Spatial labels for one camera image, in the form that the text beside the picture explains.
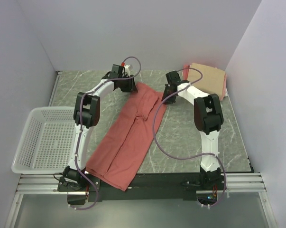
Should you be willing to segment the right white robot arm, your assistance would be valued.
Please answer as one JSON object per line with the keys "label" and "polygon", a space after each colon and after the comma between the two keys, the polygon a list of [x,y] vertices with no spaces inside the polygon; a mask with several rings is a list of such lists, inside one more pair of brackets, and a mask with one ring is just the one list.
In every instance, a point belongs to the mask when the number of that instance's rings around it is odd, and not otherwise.
{"label": "right white robot arm", "polygon": [[203,189],[209,190],[221,176],[217,159],[218,138],[224,121],[220,99],[217,94],[208,94],[191,85],[189,81],[181,80],[177,71],[167,73],[166,79],[162,97],[165,104],[173,104],[179,96],[194,106],[194,124],[201,136],[203,154],[199,184]]}

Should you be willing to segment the red t shirt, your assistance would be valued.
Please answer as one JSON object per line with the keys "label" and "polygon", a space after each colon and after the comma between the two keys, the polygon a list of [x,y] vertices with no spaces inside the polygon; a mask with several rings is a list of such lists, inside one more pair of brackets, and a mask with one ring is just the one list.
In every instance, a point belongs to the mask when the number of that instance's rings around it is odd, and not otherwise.
{"label": "red t shirt", "polygon": [[144,83],[137,89],[86,163],[88,173],[122,191],[137,174],[166,112],[162,93]]}

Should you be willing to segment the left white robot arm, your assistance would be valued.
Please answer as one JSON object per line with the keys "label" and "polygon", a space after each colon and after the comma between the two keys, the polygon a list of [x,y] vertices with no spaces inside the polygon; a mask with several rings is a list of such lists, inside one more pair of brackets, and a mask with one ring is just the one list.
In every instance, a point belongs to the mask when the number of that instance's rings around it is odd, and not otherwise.
{"label": "left white robot arm", "polygon": [[91,90],[79,92],[74,106],[75,140],[73,151],[67,167],[63,171],[64,178],[69,180],[73,190],[80,191],[86,185],[83,177],[86,166],[86,154],[90,136],[100,119],[101,100],[115,89],[124,93],[137,92],[134,76],[130,73],[132,65],[113,65],[111,71],[103,76]]}

